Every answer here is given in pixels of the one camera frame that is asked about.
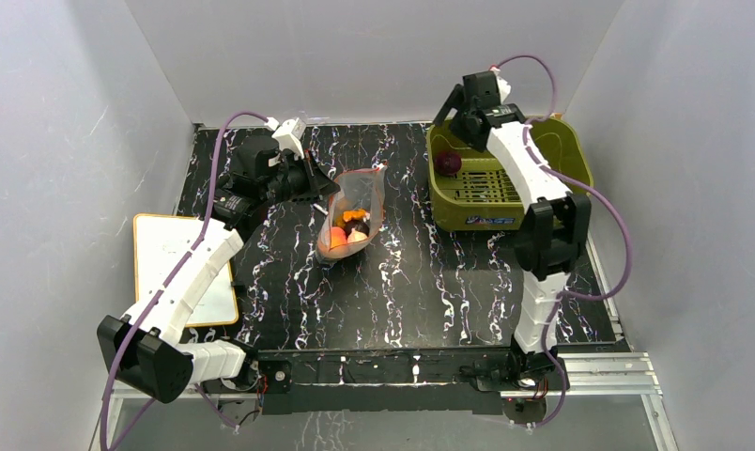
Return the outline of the yellow orange food piece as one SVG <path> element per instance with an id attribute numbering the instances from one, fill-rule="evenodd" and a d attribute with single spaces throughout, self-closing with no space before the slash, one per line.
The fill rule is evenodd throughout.
<path id="1" fill-rule="evenodd" d="M 364 209 L 346 210 L 342 215 L 345 224 L 352 221 L 366 222 L 370 219 L 370 212 Z"/>

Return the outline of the clear zip bag red zipper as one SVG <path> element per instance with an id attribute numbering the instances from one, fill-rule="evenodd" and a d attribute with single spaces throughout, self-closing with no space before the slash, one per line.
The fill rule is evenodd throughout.
<path id="1" fill-rule="evenodd" d="M 378 163 L 370 168 L 351 170 L 342 173 L 334 181 L 340 185 L 340 192 L 329 197 L 327 216 L 317 235 L 316 259 L 324 265 L 332 265 L 339 260 L 354 256 L 363 251 L 377 236 L 385 218 L 385 174 L 387 165 Z M 347 244 L 342 253 L 329 250 L 330 230 L 333 221 L 346 210 L 364 209 L 370 212 L 366 221 L 370 228 L 367 241 Z"/>

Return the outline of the orange peach fruit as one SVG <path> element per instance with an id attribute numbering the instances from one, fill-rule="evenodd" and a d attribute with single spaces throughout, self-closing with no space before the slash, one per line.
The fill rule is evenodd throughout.
<path id="1" fill-rule="evenodd" d="M 329 250 L 334 253 L 342 253 L 347 249 L 347 233 L 340 226 L 333 226 L 330 230 Z"/>

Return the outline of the beige walnut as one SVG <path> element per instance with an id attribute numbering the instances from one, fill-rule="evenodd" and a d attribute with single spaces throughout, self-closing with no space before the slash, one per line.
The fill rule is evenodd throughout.
<path id="1" fill-rule="evenodd" d="M 348 244 L 357 243 L 357 242 L 361 242 L 361 241 L 367 241 L 367 240 L 368 240 L 368 235 L 366 233 L 362 233 L 359 230 L 352 230 L 347 235 L 347 243 Z"/>

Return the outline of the magenta purple food piece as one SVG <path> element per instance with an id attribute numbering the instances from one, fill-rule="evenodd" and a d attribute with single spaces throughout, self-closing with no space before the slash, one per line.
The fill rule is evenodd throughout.
<path id="1" fill-rule="evenodd" d="M 438 175 L 454 177 L 462 168 L 462 158 L 453 150 L 442 151 L 434 158 L 433 164 Z"/>

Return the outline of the dark purple plum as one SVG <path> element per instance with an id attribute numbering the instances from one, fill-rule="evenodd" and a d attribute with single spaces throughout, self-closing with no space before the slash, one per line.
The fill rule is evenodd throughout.
<path id="1" fill-rule="evenodd" d="M 359 232 L 364 236 L 369 236 L 370 234 L 369 225 L 365 221 L 354 220 L 349 222 L 347 225 L 349 226 L 348 234 L 352 234 L 353 232 Z"/>

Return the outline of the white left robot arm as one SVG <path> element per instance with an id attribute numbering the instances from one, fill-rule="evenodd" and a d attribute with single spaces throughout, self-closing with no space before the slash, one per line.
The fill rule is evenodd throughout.
<path id="1" fill-rule="evenodd" d="M 293 133 L 247 137 L 229 169 L 214 174 L 201 228 L 176 266 L 123 316 L 105 317 L 97 337 L 109 371 L 105 389 L 121 381 L 161 403 L 196 383 L 225 379 L 238 391 L 255 387 L 260 367 L 243 345 L 228 339 L 187 344 L 183 331 L 218 273 L 267 218 L 286 201 L 314 201 L 335 194 L 328 178 Z"/>

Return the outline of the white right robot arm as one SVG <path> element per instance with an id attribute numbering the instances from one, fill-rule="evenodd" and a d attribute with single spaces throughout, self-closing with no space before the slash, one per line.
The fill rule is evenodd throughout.
<path id="1" fill-rule="evenodd" d="M 556 176 L 533 143 L 532 127 L 506 103 L 510 86 L 498 70 L 468 74 L 434 118 L 469 148 L 497 159 L 519 196 L 524 216 L 514 246 L 524 272 L 519 322 L 502 376 L 531 389 L 555 366 L 554 324 L 562 291 L 583 254 L 591 215 L 587 195 Z"/>

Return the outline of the olive green plastic basket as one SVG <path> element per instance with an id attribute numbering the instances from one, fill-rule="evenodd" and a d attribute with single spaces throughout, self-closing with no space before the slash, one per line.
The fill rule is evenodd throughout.
<path id="1" fill-rule="evenodd" d="M 557 117 L 532 125 L 532 141 L 559 173 L 593 184 L 593 174 L 576 132 Z M 447 232 L 517 230 L 525 209 L 497 159 L 469 148 L 449 130 L 433 125 L 426 135 L 429 192 L 435 224 Z M 441 153 L 460 157 L 460 170 L 443 176 L 435 161 Z"/>

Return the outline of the white board orange rim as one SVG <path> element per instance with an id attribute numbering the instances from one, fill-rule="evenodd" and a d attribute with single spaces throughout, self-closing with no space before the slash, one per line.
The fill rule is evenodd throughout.
<path id="1" fill-rule="evenodd" d="M 139 213 L 132 222 L 135 300 L 148 301 L 151 288 L 162 283 L 190 248 L 203 221 L 187 216 Z M 239 319 L 237 296 L 232 286 L 232 265 L 227 263 L 194 308 L 187 325 L 231 325 Z"/>

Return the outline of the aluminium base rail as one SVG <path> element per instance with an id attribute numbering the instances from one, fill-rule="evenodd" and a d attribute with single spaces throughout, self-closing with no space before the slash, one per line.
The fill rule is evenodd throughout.
<path id="1" fill-rule="evenodd" d="M 676 448 L 651 359 L 624 342 L 529 356 L 508 347 L 252 350 L 244 381 L 194 382 L 178 395 L 206 398 L 216 412 L 249 400 L 265 401 L 269 415 L 470 410 L 523 428 L 541 426 L 568 396 L 639 396 L 656 446 Z"/>

